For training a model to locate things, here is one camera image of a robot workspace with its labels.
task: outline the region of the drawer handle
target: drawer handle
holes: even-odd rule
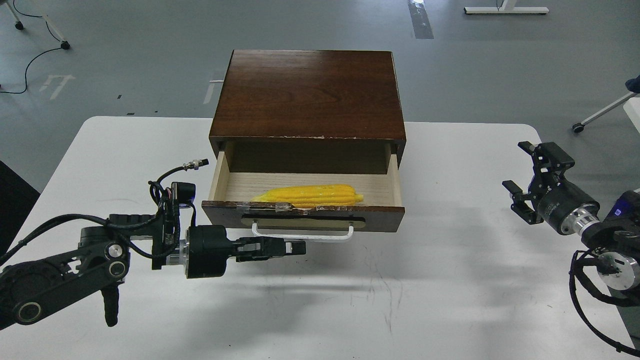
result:
[[[349,223],[349,231],[345,235],[262,234],[258,231],[258,220],[254,220],[251,224],[251,232],[256,236],[268,236],[271,238],[311,240],[319,243],[343,243],[353,236],[353,223]]]

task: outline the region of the caster wheel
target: caster wheel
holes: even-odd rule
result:
[[[581,133],[582,130],[584,130],[584,125],[578,122],[574,124],[571,128],[573,129],[573,132],[577,134],[577,133]]]

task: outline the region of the yellow corn cob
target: yellow corn cob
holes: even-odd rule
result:
[[[346,184],[289,186],[269,190],[251,201],[290,202],[296,208],[314,208],[318,205],[352,206],[363,201],[362,194]]]

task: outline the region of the white table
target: white table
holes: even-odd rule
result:
[[[640,97],[632,97],[622,106],[631,119],[631,123],[640,131]]]
[[[185,161],[214,160],[210,119],[87,120],[19,238],[63,213],[152,213],[146,181]],[[181,266],[151,271],[132,252],[120,322],[107,328],[96,293],[31,326],[0,333],[2,359],[624,359],[571,305],[567,271],[577,236],[528,226],[500,185],[531,180],[517,124],[406,123],[400,167],[406,214],[398,233],[309,243],[306,256],[229,261],[217,279]],[[208,196],[214,165],[167,181]],[[183,229],[190,214],[183,214]],[[202,212],[199,224],[208,224]],[[76,221],[12,262],[76,248]],[[249,236],[230,229],[228,237]],[[630,344],[617,310],[580,292],[586,313]]]

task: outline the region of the wooden drawer box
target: wooden drawer box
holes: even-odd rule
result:
[[[397,231],[406,136],[389,52],[236,50],[209,138],[218,162],[202,208],[213,224]],[[250,202],[272,188],[337,183],[364,201]]]

